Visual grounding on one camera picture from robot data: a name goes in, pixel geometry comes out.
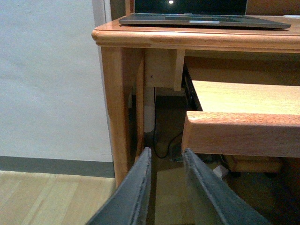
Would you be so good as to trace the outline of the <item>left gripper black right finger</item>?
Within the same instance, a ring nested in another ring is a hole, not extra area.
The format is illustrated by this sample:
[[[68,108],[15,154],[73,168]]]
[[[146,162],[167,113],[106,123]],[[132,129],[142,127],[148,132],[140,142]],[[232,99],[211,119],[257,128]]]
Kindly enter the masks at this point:
[[[187,188],[196,225],[270,225],[191,149],[183,152]]]

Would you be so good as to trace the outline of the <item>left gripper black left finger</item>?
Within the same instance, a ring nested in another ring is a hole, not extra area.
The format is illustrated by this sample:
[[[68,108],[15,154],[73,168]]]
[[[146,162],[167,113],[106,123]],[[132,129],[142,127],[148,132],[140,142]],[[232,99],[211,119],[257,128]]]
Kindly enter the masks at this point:
[[[125,179],[88,225],[144,225],[151,190],[151,148],[146,147]]]

